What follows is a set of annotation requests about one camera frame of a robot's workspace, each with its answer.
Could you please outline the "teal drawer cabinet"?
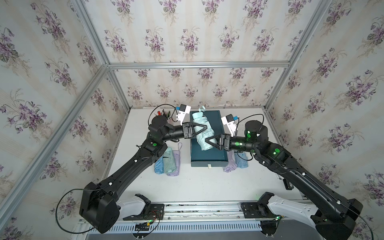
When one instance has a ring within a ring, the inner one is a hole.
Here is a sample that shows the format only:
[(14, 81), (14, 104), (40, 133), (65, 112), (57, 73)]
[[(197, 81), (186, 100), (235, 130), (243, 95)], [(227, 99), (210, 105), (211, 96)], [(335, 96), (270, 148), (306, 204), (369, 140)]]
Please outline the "teal drawer cabinet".
[[(205, 111), (208, 121), (211, 124), (215, 135), (225, 133), (220, 111)], [(191, 167), (225, 167), (228, 164), (227, 152), (212, 148), (202, 151), (196, 139), (191, 139)]]

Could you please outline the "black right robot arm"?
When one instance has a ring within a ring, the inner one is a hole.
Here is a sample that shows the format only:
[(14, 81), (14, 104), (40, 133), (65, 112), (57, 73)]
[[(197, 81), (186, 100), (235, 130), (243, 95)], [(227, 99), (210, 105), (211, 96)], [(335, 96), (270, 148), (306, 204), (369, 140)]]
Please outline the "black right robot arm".
[(243, 137), (221, 134), (205, 141), (219, 150), (250, 153), (262, 166), (283, 177), (312, 202), (306, 205), (265, 192), (257, 202), (242, 204), (246, 218), (275, 217), (279, 221), (288, 217), (316, 229), (326, 240), (347, 240), (352, 235), (363, 209), (362, 203), (331, 190), (288, 150), (269, 141), (268, 128), (261, 122), (247, 122)]

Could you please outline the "green umbrella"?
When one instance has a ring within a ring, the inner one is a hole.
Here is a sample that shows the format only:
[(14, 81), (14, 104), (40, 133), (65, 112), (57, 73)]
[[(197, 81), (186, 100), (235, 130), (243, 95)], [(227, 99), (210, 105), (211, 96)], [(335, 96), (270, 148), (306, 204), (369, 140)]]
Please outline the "green umbrella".
[(196, 140), (202, 151), (207, 151), (213, 148), (212, 145), (206, 142), (206, 139), (215, 135), (215, 132), (208, 121), (208, 117), (205, 115), (205, 111), (206, 107), (200, 106), (199, 110), (192, 114), (193, 123), (198, 124), (194, 127), (194, 130), (195, 132), (199, 132), (196, 136)]
[(174, 158), (172, 153), (172, 148), (167, 148), (163, 154), (163, 162), (164, 162), (164, 173), (167, 174), (176, 169), (174, 164)]

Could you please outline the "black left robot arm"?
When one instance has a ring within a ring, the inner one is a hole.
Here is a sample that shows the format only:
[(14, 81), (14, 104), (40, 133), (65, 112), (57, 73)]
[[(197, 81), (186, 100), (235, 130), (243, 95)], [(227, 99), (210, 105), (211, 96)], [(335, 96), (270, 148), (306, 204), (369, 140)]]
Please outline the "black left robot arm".
[(99, 233), (106, 233), (120, 215), (117, 201), (121, 194), (165, 153), (168, 148), (166, 142), (192, 139), (207, 128), (206, 125), (193, 122), (173, 126), (164, 116), (154, 117), (148, 126), (146, 139), (134, 156), (108, 178), (98, 184), (90, 182), (82, 189), (80, 216)]

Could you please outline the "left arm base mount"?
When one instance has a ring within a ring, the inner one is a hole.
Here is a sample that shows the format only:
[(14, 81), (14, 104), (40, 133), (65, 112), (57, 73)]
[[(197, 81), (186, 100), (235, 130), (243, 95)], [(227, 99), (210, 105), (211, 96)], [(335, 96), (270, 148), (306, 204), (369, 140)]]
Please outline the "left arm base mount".
[(164, 211), (164, 204), (154, 204), (144, 195), (136, 194), (122, 203), (120, 217), (123, 221), (163, 220)]

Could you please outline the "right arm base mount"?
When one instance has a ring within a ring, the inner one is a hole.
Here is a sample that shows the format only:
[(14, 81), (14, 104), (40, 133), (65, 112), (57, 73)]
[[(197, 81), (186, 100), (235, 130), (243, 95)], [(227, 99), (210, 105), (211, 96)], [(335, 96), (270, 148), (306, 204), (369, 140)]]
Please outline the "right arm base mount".
[(274, 214), (268, 207), (270, 199), (274, 196), (275, 194), (273, 193), (265, 192), (256, 202), (241, 203), (241, 209), (243, 211), (245, 219), (276, 219), (278, 215)]

